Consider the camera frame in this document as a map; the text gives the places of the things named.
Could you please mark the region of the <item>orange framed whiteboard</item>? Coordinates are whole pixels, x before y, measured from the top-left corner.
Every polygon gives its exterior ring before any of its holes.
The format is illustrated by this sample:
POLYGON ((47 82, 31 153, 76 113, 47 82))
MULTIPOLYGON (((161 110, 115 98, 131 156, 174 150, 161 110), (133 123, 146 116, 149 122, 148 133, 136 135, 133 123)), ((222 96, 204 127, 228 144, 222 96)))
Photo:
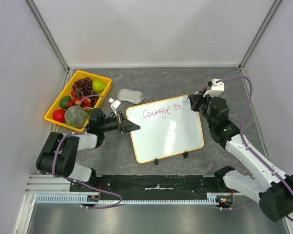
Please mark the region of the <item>orange framed whiteboard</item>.
POLYGON ((131 132, 140 164, 204 147, 199 113, 191 110, 186 95, 130 107, 126 116, 140 126, 131 132))

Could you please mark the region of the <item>purple capped white marker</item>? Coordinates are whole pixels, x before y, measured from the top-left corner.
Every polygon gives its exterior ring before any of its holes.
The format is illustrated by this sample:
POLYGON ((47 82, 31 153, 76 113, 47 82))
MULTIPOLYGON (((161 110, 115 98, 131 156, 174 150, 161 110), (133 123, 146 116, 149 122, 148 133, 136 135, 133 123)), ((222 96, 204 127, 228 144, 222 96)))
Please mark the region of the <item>purple capped white marker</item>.
POLYGON ((208 89, 207 87, 204 87, 204 88, 202 88, 202 89, 200 89, 200 90, 198 90, 198 91, 196 91, 196 92, 194 92, 192 94, 188 94, 182 101, 184 102, 186 100, 189 100, 190 97, 198 95, 198 94, 201 94, 201 93, 204 94, 207 91, 207 89, 208 89))

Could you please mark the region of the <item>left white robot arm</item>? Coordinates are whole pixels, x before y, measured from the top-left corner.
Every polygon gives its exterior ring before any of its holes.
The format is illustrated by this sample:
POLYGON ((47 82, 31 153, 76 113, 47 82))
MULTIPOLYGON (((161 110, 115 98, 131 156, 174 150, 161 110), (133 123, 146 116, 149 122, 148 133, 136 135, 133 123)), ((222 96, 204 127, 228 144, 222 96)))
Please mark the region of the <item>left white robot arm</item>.
POLYGON ((140 126, 129 121, 121 112, 106 117, 103 111, 95 108, 90 112, 87 132, 61 134, 51 132, 39 157, 36 168, 46 174, 79 180, 87 192, 97 187, 95 170, 76 163, 77 152, 101 146, 105 132, 117 130, 120 134, 136 131, 140 126))

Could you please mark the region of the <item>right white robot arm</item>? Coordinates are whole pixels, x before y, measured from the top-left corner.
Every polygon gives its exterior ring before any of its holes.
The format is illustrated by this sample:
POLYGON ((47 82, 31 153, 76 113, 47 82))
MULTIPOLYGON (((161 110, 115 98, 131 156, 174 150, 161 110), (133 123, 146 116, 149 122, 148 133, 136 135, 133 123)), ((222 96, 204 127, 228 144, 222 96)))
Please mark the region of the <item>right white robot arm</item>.
POLYGON ((273 222, 293 213, 293 174, 267 160, 229 120, 229 107, 221 97, 209 97, 206 90, 189 94, 191 110, 200 112, 212 139, 234 155, 254 176, 242 175, 226 166, 215 173, 214 188, 224 192, 236 190, 256 202, 264 215, 273 222))

